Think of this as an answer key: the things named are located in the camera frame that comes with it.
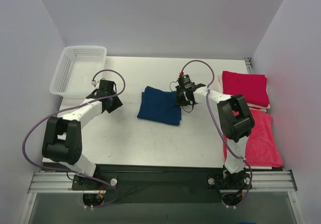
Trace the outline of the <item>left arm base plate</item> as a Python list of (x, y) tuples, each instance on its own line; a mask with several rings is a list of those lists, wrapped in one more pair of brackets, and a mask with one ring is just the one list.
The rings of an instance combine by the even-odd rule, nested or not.
[[(73, 177), (67, 175), (67, 178), (72, 181), (72, 190), (112, 190), (112, 187), (106, 186), (101, 182), (84, 178), (78, 175), (74, 175)], [(99, 179), (102, 179), (112, 186), (116, 186), (118, 181), (118, 174), (103, 174)]]

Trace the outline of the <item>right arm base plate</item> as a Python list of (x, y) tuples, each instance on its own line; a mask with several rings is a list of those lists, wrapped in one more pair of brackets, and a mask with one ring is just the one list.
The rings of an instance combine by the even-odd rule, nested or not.
[(207, 188), (219, 190), (245, 190), (248, 187), (252, 188), (249, 183), (250, 175), (246, 172), (239, 172), (230, 174), (229, 172), (223, 173), (210, 173), (207, 175)]

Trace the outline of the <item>blue t-shirt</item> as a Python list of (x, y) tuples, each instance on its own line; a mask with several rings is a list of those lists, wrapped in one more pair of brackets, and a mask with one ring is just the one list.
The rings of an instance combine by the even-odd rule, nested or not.
[(176, 105), (176, 93), (147, 86), (144, 92), (141, 93), (141, 104), (137, 118), (179, 126), (182, 113), (181, 108)]

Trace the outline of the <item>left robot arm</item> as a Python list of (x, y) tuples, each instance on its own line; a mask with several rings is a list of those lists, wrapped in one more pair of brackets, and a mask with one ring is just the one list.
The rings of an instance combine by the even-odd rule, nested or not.
[(76, 174), (84, 176), (83, 183), (89, 189), (101, 185), (98, 167), (82, 153), (82, 128), (96, 116), (121, 107), (119, 97), (95, 101), (87, 98), (80, 108), (61, 117), (50, 117), (46, 123), (42, 155), (60, 163)]

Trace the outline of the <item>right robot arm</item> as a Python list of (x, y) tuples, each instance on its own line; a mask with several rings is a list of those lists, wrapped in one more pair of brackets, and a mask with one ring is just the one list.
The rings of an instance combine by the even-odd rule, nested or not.
[(208, 89), (204, 84), (184, 88), (176, 86), (176, 105), (203, 104), (227, 148), (222, 175), (223, 184), (233, 188), (240, 182), (239, 172), (245, 168), (248, 137), (255, 126), (253, 115), (243, 95), (228, 95)]

